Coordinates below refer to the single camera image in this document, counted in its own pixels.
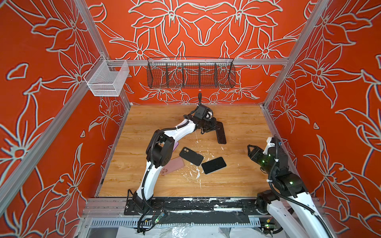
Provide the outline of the dark phone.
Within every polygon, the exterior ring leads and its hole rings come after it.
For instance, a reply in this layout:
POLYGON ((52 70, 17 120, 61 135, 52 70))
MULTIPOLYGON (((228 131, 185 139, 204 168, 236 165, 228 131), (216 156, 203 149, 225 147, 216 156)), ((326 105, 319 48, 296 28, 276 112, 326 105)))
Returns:
POLYGON ((225 130, 224 130, 224 126, 222 122, 216 122, 215 131, 217 135, 217 142, 219 144, 226 144, 227 140, 226 140, 225 130))

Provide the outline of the black phone case with camera hole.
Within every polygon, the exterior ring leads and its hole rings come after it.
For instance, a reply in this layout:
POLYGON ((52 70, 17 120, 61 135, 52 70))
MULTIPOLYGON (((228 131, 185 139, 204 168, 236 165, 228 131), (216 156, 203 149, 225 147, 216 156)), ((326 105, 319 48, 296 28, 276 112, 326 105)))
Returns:
POLYGON ((188 147, 184 147, 180 151, 179 156, 196 166, 200 166, 204 159, 202 155, 196 153, 188 147))

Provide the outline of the black phone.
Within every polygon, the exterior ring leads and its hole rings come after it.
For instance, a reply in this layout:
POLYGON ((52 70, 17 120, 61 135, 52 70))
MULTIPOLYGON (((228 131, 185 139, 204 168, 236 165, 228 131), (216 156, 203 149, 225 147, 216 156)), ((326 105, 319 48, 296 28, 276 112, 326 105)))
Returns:
POLYGON ((208 175, 208 174, 214 173, 215 171, 225 168, 227 164, 222 157, 218 157, 213 160, 202 163, 201 166, 204 173, 208 175))

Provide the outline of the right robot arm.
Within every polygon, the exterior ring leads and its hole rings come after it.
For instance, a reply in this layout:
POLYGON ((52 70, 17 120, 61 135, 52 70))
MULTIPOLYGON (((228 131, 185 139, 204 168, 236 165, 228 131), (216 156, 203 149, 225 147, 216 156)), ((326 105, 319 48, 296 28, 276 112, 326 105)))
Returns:
POLYGON ((269 214, 291 238, 332 238, 302 179, 289 169, 288 155, 274 137, 265 149, 248 145, 248 157, 268 175, 270 189, 257 195, 256 210, 269 214))

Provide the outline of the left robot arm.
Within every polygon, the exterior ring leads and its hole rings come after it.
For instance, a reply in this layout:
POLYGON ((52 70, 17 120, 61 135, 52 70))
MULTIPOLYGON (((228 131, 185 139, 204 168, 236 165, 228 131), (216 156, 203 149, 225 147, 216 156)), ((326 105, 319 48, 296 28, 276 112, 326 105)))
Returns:
POLYGON ((140 213, 147 210, 161 210, 163 205, 152 205, 154 187, 162 168, 172 158, 175 143, 201 130, 201 133, 215 131, 219 144, 226 144, 223 123, 219 122, 213 111, 203 104, 198 104, 196 109, 184 115, 184 120, 172 128, 165 128, 154 132, 146 150, 146 169, 140 187, 133 194, 133 201, 140 213))

